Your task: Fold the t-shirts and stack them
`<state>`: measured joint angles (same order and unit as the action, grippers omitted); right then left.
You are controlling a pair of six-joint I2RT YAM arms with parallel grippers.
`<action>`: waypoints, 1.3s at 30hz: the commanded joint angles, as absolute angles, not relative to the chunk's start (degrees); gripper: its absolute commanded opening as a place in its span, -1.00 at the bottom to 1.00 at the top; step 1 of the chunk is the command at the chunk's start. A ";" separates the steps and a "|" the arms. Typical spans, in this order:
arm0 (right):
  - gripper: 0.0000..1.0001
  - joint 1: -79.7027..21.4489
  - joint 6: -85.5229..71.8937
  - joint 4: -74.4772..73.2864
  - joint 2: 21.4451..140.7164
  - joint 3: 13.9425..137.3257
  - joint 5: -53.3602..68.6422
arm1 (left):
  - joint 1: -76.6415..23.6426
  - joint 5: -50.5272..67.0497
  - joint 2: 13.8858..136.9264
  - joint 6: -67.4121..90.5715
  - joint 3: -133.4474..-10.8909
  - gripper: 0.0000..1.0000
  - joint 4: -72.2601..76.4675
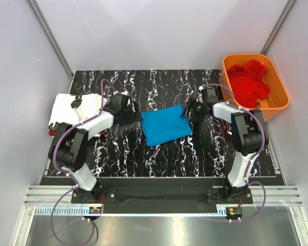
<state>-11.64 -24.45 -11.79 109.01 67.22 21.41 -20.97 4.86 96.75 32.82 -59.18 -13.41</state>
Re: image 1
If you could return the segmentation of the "blue t shirt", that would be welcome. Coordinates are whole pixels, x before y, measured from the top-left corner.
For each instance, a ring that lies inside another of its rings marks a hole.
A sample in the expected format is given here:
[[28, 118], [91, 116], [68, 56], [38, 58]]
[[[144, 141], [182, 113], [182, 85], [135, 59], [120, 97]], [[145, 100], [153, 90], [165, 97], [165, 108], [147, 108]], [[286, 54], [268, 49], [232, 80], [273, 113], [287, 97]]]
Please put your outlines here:
[[182, 106], [176, 105], [161, 110], [142, 112], [141, 127], [148, 147], [155, 147], [191, 134]]

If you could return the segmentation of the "bright red t shirt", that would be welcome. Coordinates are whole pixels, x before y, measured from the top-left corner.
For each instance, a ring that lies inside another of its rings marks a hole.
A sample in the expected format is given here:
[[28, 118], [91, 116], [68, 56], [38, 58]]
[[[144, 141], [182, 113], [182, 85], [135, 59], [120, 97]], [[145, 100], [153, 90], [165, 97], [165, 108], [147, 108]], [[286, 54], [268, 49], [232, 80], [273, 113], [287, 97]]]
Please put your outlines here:
[[251, 60], [245, 66], [234, 65], [227, 70], [227, 76], [236, 101], [246, 108], [256, 108], [257, 100], [265, 100], [270, 87], [264, 82], [266, 66]]

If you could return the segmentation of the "white t shirt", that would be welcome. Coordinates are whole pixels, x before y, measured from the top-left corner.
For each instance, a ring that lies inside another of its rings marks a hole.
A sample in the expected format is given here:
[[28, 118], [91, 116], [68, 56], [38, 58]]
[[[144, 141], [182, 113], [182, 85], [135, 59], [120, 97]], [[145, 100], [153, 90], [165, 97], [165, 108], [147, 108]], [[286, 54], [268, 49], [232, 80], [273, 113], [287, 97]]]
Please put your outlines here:
[[75, 125], [99, 113], [100, 108], [107, 103], [107, 98], [99, 94], [86, 94], [81, 96], [81, 105], [76, 109], [72, 103], [76, 101], [76, 96], [71, 94], [58, 94], [55, 98], [50, 120], [49, 130], [56, 130], [59, 123], [65, 122]]

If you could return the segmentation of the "orange plastic basket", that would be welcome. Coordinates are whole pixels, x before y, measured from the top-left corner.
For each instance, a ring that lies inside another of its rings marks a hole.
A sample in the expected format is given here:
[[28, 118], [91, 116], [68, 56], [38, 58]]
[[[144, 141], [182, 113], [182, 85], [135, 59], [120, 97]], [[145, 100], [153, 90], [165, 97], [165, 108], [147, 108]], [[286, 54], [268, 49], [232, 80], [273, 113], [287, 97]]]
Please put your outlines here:
[[235, 106], [260, 109], [267, 122], [287, 108], [290, 98], [270, 58], [231, 54], [222, 61], [219, 83], [223, 98]]

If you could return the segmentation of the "dark red t shirt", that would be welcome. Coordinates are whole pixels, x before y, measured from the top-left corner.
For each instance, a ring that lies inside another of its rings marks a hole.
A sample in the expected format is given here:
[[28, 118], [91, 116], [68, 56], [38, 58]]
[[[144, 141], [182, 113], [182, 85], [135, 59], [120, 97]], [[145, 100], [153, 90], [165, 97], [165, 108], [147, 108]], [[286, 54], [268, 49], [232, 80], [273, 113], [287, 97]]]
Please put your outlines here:
[[[96, 134], [94, 137], [100, 137], [102, 134], [104, 134], [105, 131], [101, 131], [98, 134]], [[48, 132], [49, 136], [54, 137], [56, 134], [56, 130], [49, 130]]]

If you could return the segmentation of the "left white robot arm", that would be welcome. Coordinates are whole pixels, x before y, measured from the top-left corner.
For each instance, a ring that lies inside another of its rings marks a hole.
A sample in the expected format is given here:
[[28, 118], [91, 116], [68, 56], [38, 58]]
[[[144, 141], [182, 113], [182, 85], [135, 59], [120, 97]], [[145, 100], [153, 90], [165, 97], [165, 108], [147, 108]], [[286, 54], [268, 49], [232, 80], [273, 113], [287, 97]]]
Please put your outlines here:
[[76, 196], [95, 202], [100, 199], [101, 185], [86, 164], [89, 140], [117, 125], [125, 126], [141, 120], [138, 104], [131, 99], [129, 92], [114, 92], [95, 116], [75, 126], [60, 123], [48, 158], [58, 171], [71, 175], [76, 186]]

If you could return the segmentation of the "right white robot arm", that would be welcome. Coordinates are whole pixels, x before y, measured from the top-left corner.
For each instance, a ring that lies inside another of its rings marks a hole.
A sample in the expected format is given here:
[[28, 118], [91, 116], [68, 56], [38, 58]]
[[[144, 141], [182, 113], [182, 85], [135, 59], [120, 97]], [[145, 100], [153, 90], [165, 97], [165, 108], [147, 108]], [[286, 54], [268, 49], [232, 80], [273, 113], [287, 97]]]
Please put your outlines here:
[[188, 99], [180, 117], [187, 118], [190, 122], [202, 123], [205, 116], [209, 115], [231, 125], [235, 149], [232, 169], [222, 189], [215, 195], [206, 195], [208, 198], [231, 201], [247, 194], [247, 188], [251, 185], [248, 182], [251, 168], [267, 146], [269, 138], [260, 109], [247, 110], [232, 105], [230, 100], [220, 100], [213, 86], [219, 85], [200, 86], [198, 98]]

